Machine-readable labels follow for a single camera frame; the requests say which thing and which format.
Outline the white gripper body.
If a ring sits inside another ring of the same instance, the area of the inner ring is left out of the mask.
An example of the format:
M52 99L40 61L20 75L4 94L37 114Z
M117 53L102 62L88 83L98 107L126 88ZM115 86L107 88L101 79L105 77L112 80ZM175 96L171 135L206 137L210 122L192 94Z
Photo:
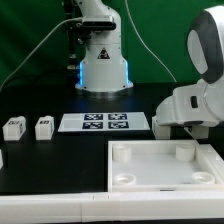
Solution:
M215 127L224 121L224 82L178 87L156 109L160 126Z

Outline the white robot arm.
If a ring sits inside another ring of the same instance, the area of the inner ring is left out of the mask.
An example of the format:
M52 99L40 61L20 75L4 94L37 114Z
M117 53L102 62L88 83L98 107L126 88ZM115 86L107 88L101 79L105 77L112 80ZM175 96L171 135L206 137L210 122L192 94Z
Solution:
M102 0L75 0L81 16L74 20L77 39L86 46L76 88L90 94L115 94L133 86L121 53L121 18ZM194 84L178 87L156 109L159 126L224 122L224 5L203 10L192 22L187 49L200 75Z

